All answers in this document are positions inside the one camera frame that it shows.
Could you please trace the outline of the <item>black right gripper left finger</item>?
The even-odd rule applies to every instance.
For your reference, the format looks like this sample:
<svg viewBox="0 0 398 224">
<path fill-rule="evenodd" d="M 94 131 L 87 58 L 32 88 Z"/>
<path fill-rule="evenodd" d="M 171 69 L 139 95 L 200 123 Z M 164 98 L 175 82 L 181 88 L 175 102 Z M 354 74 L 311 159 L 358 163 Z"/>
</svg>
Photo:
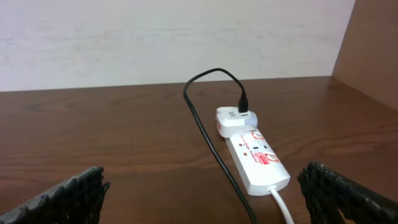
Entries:
<svg viewBox="0 0 398 224">
<path fill-rule="evenodd" d="M 98 224 L 110 183 L 103 167 L 83 172 L 1 214 L 1 224 Z"/>
</svg>

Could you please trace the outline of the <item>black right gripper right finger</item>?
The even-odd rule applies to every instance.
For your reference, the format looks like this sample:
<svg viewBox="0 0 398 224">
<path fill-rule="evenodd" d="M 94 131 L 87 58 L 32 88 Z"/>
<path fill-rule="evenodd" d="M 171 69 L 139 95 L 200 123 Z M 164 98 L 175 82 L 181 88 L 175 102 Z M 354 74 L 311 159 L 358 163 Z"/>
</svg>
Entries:
<svg viewBox="0 0 398 224">
<path fill-rule="evenodd" d="M 312 224 L 397 223 L 397 202 L 323 164 L 309 162 L 297 180 Z"/>
</svg>

